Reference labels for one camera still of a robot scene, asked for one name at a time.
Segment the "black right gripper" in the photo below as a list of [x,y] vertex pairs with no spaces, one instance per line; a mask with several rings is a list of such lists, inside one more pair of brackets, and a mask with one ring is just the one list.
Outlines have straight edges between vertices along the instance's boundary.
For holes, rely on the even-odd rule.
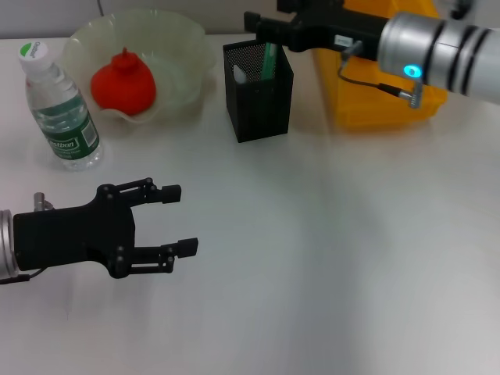
[[293,52],[314,48],[345,50],[342,38],[362,42],[359,57],[375,61],[382,31],[388,19],[344,7],[343,1],[277,0],[277,11],[297,13],[276,20],[256,12],[244,13],[244,29],[257,41],[282,45]]

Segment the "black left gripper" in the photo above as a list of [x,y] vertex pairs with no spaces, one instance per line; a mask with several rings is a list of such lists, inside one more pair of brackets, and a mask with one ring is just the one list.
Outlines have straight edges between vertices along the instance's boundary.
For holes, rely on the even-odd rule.
[[16,214],[14,253],[22,271],[74,263],[103,265],[113,278],[129,274],[172,273],[176,259],[195,256],[198,239],[134,247],[130,205],[179,202],[178,184],[157,187],[151,177],[98,187],[87,204],[65,209]]

